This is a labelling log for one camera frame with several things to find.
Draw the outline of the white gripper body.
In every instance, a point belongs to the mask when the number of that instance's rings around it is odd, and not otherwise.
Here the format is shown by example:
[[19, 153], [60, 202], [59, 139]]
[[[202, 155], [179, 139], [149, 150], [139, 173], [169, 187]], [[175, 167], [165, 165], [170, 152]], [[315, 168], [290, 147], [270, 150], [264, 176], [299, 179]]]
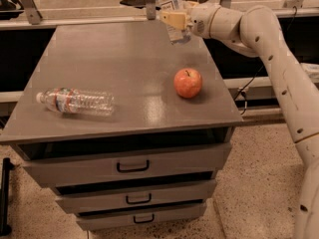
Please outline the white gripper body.
[[190, 31], [204, 39], [217, 39], [216, 26], [213, 24], [213, 20], [219, 9], [219, 5], [210, 3], [202, 3], [192, 7], [189, 14]]

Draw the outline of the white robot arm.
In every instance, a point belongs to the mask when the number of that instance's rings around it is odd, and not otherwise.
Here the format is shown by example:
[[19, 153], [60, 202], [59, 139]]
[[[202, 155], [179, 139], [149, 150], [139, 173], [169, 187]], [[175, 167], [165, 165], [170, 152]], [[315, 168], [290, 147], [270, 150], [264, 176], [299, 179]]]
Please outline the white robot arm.
[[240, 12], [185, 2], [177, 10], [161, 10], [159, 18], [243, 56], [260, 58], [305, 166], [293, 239], [319, 239], [319, 90], [289, 50], [277, 16], [262, 5]]

